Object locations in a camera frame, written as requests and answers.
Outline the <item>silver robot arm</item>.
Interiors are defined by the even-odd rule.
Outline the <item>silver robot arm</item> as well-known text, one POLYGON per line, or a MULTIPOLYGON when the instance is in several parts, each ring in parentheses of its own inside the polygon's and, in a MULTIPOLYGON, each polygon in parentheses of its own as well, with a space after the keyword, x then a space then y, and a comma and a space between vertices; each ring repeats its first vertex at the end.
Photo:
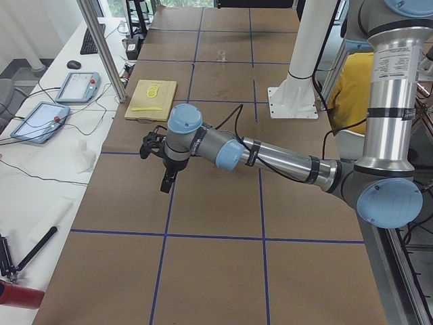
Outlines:
POLYGON ((160 189, 169 192, 191 156, 233 170, 238 163, 319 186, 341 198, 366 222, 393 229, 413 221, 423 206, 407 155, 419 57, 432 35, 431 1, 352 1, 348 34, 373 48, 373 68, 363 154, 353 164, 304 156, 214 129, 191 104, 175 106, 161 144, 166 169, 160 189))

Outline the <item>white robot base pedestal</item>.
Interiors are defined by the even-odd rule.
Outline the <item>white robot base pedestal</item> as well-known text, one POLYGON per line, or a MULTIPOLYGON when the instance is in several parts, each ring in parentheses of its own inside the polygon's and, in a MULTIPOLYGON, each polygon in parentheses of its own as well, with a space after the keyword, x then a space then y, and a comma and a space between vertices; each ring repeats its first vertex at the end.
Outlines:
POLYGON ((318 118, 313 75, 338 7, 337 0, 305 1, 287 77, 280 86, 268 88, 271 118, 318 118))

